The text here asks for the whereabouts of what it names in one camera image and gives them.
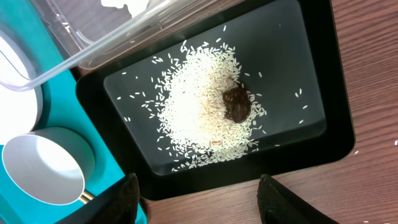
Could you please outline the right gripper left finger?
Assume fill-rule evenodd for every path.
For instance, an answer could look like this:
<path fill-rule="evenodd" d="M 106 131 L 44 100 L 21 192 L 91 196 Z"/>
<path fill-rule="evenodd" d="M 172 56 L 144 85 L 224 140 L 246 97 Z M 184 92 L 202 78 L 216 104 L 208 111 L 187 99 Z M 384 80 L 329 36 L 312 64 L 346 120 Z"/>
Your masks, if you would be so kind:
<path fill-rule="evenodd" d="M 134 224 L 140 200 L 137 176 L 131 173 L 58 224 Z"/>

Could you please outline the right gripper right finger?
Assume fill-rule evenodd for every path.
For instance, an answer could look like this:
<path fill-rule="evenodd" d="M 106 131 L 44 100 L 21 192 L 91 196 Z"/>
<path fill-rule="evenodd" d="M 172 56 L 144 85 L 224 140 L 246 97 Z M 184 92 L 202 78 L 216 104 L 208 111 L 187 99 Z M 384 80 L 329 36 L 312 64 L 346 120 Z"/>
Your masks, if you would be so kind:
<path fill-rule="evenodd" d="M 267 174 L 260 177 L 257 205 L 262 224 L 337 224 Z"/>

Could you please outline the grey bowl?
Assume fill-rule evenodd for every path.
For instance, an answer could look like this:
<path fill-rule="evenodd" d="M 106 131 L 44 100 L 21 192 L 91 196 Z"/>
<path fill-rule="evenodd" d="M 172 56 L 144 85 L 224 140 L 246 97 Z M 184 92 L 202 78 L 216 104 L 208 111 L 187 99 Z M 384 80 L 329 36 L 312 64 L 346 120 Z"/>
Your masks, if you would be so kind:
<path fill-rule="evenodd" d="M 87 141 L 69 129 L 51 127 L 13 137 L 3 147 L 2 164 L 10 179 L 38 201 L 88 201 L 83 194 L 95 156 Z"/>

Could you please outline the white rice pile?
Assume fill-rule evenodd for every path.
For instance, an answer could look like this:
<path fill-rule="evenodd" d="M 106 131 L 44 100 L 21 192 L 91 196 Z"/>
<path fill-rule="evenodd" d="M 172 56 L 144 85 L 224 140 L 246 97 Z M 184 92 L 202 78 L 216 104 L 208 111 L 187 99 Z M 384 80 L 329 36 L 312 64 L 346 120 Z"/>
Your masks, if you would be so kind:
<path fill-rule="evenodd" d="M 302 87 L 278 86 L 243 52 L 247 32 L 223 25 L 110 75 L 104 89 L 159 175 L 239 159 L 260 139 L 307 124 L 313 104 Z M 244 88 L 251 102 L 242 123 L 226 119 L 223 93 Z"/>

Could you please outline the brown food scrap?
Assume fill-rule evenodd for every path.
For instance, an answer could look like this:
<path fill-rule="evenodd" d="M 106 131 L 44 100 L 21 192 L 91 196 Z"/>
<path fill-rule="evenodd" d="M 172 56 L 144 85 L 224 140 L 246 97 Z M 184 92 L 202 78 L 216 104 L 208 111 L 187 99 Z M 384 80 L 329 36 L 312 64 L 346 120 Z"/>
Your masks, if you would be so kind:
<path fill-rule="evenodd" d="M 251 111 L 251 102 L 244 88 L 232 88 L 223 93 L 223 102 L 226 108 L 224 116 L 235 123 L 245 121 Z"/>

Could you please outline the wooden chopstick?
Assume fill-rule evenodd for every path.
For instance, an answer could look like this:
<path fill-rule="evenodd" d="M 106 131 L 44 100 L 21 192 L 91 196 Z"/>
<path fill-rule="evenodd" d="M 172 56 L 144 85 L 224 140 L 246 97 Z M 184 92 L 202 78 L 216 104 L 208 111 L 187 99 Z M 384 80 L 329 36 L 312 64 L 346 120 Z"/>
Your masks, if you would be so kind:
<path fill-rule="evenodd" d="M 88 202 L 92 201 L 94 197 L 95 196 L 89 193 L 89 191 L 84 190 L 79 198 L 79 201 L 82 202 L 83 204 L 87 204 Z"/>

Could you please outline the white napkin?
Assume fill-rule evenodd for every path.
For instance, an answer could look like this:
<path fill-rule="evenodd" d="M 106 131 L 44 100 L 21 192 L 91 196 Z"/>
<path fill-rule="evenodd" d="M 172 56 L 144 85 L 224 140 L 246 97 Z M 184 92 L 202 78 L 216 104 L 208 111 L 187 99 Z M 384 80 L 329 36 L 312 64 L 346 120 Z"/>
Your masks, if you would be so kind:
<path fill-rule="evenodd" d="M 147 9 L 149 0 L 101 0 L 101 5 L 104 7 L 115 7 L 122 9 L 127 7 L 132 17 L 144 12 Z"/>

